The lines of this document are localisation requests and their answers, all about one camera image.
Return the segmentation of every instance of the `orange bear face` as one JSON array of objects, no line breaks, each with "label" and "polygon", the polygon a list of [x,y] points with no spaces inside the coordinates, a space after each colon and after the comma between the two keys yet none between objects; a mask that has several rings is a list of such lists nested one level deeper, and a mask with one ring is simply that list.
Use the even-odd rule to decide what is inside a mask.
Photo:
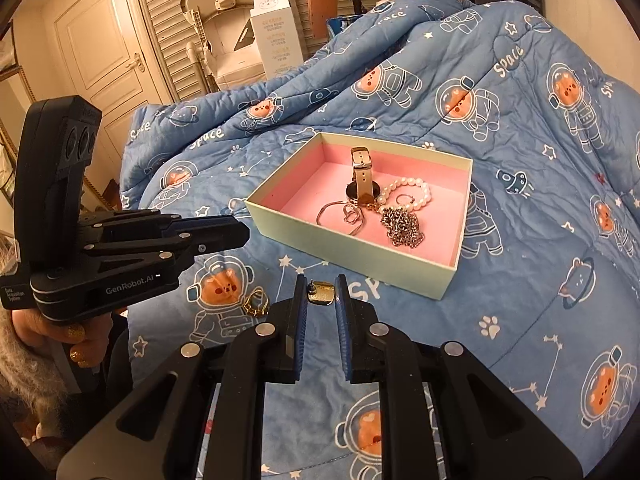
[{"label": "orange bear face", "polygon": [[358,448],[382,456],[382,421],[380,410],[371,410],[360,415],[358,420]]},{"label": "orange bear face", "polygon": [[371,72],[366,73],[357,83],[356,88],[363,94],[371,94],[380,86],[382,69],[377,66]]},{"label": "orange bear face", "polygon": [[248,113],[254,119],[266,119],[267,117],[270,117],[274,111],[275,105],[273,104],[273,99],[269,97],[249,108]]},{"label": "orange bear face", "polygon": [[596,416],[601,416],[607,411],[616,389],[616,370],[611,366],[602,367],[598,378],[593,381],[593,388],[588,396],[591,411]]},{"label": "orange bear face", "polygon": [[451,98],[444,105],[444,111],[450,118],[463,120],[473,111],[475,98],[473,92],[454,88],[451,91]]},{"label": "orange bear face", "polygon": [[567,107],[574,106],[581,99],[580,85],[570,72],[563,72],[554,84],[554,92],[560,102]]},{"label": "orange bear face", "polygon": [[189,180],[191,173],[189,171],[172,171],[166,178],[167,186],[178,186],[184,181]]},{"label": "orange bear face", "polygon": [[201,298],[207,304],[234,304],[240,301],[242,283],[233,269],[224,269],[204,278]]},{"label": "orange bear face", "polygon": [[598,225],[603,233],[612,233],[614,229],[613,218],[611,217],[611,209],[603,202],[599,202],[596,206],[596,215]]}]

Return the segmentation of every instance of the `finger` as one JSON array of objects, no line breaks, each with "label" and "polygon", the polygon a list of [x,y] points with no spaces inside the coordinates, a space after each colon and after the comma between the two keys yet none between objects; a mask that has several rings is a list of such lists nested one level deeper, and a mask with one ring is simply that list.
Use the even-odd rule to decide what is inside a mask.
[{"label": "finger", "polygon": [[12,311],[12,322],[17,336],[25,345],[33,348],[43,346],[46,343],[46,337],[62,343],[74,344],[84,340],[85,336],[82,325],[56,326],[36,308]]},{"label": "finger", "polygon": [[99,365],[107,353],[108,338],[85,340],[73,345],[69,352],[71,360],[81,368],[91,368]]},{"label": "finger", "polygon": [[111,320],[111,314],[102,314],[83,321],[82,326],[84,327],[85,339],[107,339],[113,326],[113,321]]}]

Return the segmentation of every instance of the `comforter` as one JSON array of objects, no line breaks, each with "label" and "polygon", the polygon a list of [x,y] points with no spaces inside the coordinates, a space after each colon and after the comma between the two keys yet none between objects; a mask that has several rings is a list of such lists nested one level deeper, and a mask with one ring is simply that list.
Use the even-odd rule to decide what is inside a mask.
[{"label": "comforter", "polygon": [[[412,339],[463,342],[587,473],[638,404],[638,130],[638,94],[517,2],[391,0],[287,75],[142,107],[123,208],[232,214],[251,238],[130,307],[134,381],[187,340],[224,344],[257,324],[241,308],[257,288],[274,303],[298,274],[343,272],[353,297]],[[320,131],[473,158],[462,258],[441,301],[255,229],[244,199]],[[306,330],[300,382],[267,388],[262,474],[380,478],[376,389],[345,383],[332,309],[311,307]]]}]

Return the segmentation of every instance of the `bed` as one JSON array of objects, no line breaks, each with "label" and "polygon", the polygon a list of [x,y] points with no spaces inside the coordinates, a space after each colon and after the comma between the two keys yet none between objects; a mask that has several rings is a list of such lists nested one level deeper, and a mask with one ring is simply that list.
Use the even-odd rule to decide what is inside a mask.
[{"label": "bed", "polygon": [[[299,273],[343,272],[352,296],[412,339],[463,342],[587,474],[638,405],[639,105],[524,4],[392,0],[285,76],[140,108],[123,208],[233,214],[251,239],[196,258],[178,290],[130,308],[134,382],[186,340],[224,344],[257,324],[241,309],[257,287],[275,302]],[[255,229],[244,199],[320,131],[473,158],[461,263],[441,301]],[[205,302],[207,276],[223,285]],[[267,388],[263,476],[379,479],[379,426],[375,388],[344,381],[334,311],[310,309],[300,382]]]}]

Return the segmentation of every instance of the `door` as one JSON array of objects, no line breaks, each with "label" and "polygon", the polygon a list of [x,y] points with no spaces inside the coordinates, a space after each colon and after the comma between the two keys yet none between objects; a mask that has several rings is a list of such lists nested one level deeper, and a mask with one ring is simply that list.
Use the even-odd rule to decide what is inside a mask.
[{"label": "door", "polygon": [[134,111],[161,102],[127,0],[76,0],[55,20],[54,31],[77,94],[102,110],[95,167],[87,173],[99,166],[108,172],[107,183],[119,182]]}]

